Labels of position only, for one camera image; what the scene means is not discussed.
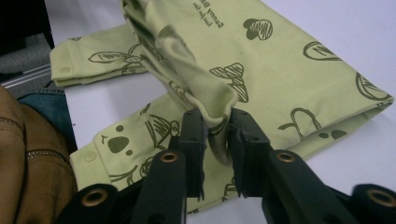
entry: white table surface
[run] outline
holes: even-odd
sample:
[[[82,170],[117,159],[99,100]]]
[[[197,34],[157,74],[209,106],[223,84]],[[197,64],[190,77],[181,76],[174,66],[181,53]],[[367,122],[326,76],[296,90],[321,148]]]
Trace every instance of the white table surface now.
[[[263,2],[306,30],[376,86],[396,96],[395,1]],[[55,45],[67,37],[124,23],[118,0],[46,0],[46,5]],[[78,147],[164,92],[150,74],[66,88]],[[325,184],[347,194],[361,183],[375,183],[396,191],[395,105],[307,163]],[[189,216],[187,222],[265,223],[258,199],[230,200]]]

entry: cartoon print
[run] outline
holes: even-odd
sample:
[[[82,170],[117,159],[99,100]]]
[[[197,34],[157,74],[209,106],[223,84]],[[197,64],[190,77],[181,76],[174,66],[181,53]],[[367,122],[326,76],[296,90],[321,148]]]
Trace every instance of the cartoon print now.
[[[317,130],[320,129],[320,123],[315,118],[315,115],[311,111],[309,111],[307,109],[303,109],[303,108],[295,108],[295,109],[293,109],[291,111],[291,113],[290,113],[290,117],[291,117],[292,123],[287,123],[287,124],[281,125],[280,127],[278,127],[278,129],[279,130],[286,130],[286,129],[290,128],[290,127],[293,127],[293,128],[296,129],[297,134],[299,135],[300,139],[303,139],[304,136],[300,132],[300,127],[298,126],[298,122],[297,122],[297,120],[295,118],[296,113],[306,114],[309,118],[311,118],[312,123],[315,125],[315,128]]]
[[[284,130],[290,128],[290,127],[293,127],[293,128],[296,129],[297,134],[299,135],[300,139],[303,139],[304,136],[303,136],[303,134],[300,131],[299,122],[295,118],[297,113],[302,113],[303,115],[308,116],[308,118],[312,120],[312,123],[314,124],[316,130],[321,129],[320,123],[315,118],[315,115],[311,111],[309,111],[307,109],[303,109],[303,108],[294,108],[293,110],[291,110],[290,117],[291,117],[292,122],[283,124],[280,127],[278,127],[278,129],[284,131]],[[345,135],[347,135],[347,133],[342,131],[342,130],[333,130],[331,132],[331,136],[332,136],[333,140],[341,138],[341,137],[343,137]],[[327,133],[320,133],[318,136],[321,137],[321,138],[328,138],[329,137],[329,135]]]
[[[116,127],[116,131],[118,133],[121,133],[123,130],[124,127],[122,125]],[[102,135],[102,144],[105,144],[106,139],[107,136]],[[122,152],[125,148],[127,148],[128,144],[129,144],[129,138],[125,136],[112,137],[107,141],[108,148],[114,154]],[[125,155],[127,156],[131,156],[132,154],[133,152],[131,149],[125,151]]]
[[[216,136],[227,126],[228,124],[228,116],[223,115],[222,121],[220,124],[216,125],[215,127],[209,128],[209,136]]]
[[[123,74],[134,74],[137,69],[143,69],[144,65],[138,56],[133,55],[139,44],[133,45],[127,53],[116,51],[101,51],[94,53],[88,60],[92,63],[125,63],[121,71]]]
[[[136,169],[137,169],[137,165],[134,166],[134,168],[132,168],[132,170],[127,173],[120,175],[109,175],[110,181],[113,183],[113,182],[121,181],[126,178],[126,183],[128,184],[128,186],[131,186],[134,183],[134,172],[136,171]]]
[[[194,210],[191,210],[190,212],[188,212],[187,215],[197,214],[197,213],[199,213],[199,209],[195,208]]]
[[[73,40],[73,41],[79,41],[81,39],[81,36],[77,36],[77,37],[70,37],[68,38],[69,40]]]
[[[233,179],[231,180],[230,184],[226,184],[225,188],[224,188],[224,195],[221,198],[221,200],[223,202],[227,201],[227,195],[229,195],[230,193],[236,192],[236,185],[235,185],[235,178],[233,177]]]
[[[317,61],[341,61],[334,53],[319,42],[311,42],[304,47],[303,54],[308,59]]]
[[[154,148],[166,150],[166,147],[162,145],[163,141],[171,136],[178,136],[180,134],[180,125],[175,120],[169,122],[167,119],[148,114],[149,107],[150,104],[140,112],[140,120],[146,124]]]
[[[244,22],[247,28],[247,39],[252,40],[258,37],[260,40],[266,40],[273,33],[273,25],[268,20],[248,19]]]
[[[244,75],[244,66],[241,63],[233,63],[224,68],[215,67],[210,69],[209,72],[216,77],[231,80],[232,83],[228,85],[238,93],[238,101],[241,103],[248,102],[248,90],[242,78]]]
[[[143,178],[145,177],[148,173],[149,173],[149,167],[151,166],[152,163],[152,159],[154,157],[149,157],[148,159],[146,159],[146,161],[140,166],[140,176]]]
[[[331,132],[331,135],[332,135],[332,139],[336,140],[338,138],[344,137],[345,135],[347,135],[347,133],[341,130],[334,130]],[[329,138],[329,135],[327,133],[320,133],[319,137]]]
[[[361,95],[370,100],[385,101],[391,97],[359,73],[356,74],[356,87]]]

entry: garment snap button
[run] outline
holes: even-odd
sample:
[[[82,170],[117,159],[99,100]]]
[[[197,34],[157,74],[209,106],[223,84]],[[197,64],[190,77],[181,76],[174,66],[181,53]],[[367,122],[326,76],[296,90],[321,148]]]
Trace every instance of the garment snap button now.
[[[94,161],[96,159],[96,152],[90,151],[85,155],[84,161],[86,162],[90,162],[90,161]]]
[[[62,73],[69,73],[71,71],[71,69],[69,67],[64,67],[61,69]]]

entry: green baby clothing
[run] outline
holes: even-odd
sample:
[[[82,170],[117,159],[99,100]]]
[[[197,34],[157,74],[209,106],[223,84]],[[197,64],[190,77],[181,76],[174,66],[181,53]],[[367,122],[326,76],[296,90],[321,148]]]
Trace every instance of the green baby clothing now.
[[[64,87],[146,72],[139,62],[139,43],[131,38],[131,32],[131,28],[123,24],[66,39],[49,54],[51,79],[57,86]]]
[[[95,183],[124,189],[144,177],[155,153],[166,150],[170,137],[179,134],[183,113],[197,107],[209,127],[205,200],[188,200],[188,211],[198,212],[235,195],[226,148],[232,107],[250,113],[274,149],[289,149],[307,158],[393,102],[261,1],[123,0],[121,8],[131,32],[123,27],[125,32],[94,34],[96,39],[111,35],[119,40],[100,46],[94,41],[89,45],[91,37],[83,36],[79,41],[87,38],[86,44],[73,48],[84,50],[71,50],[72,40],[66,40],[68,49],[63,43],[51,53],[53,78],[61,80],[63,60],[71,61],[74,72],[65,80],[74,83],[82,83],[88,69],[93,71],[91,77],[100,79],[119,73],[128,63],[132,73],[150,71],[168,93],[102,130],[71,155],[80,189]],[[116,60],[122,63],[117,66],[113,59],[119,56],[95,54],[99,51],[129,52],[129,56],[120,54],[122,60]]]

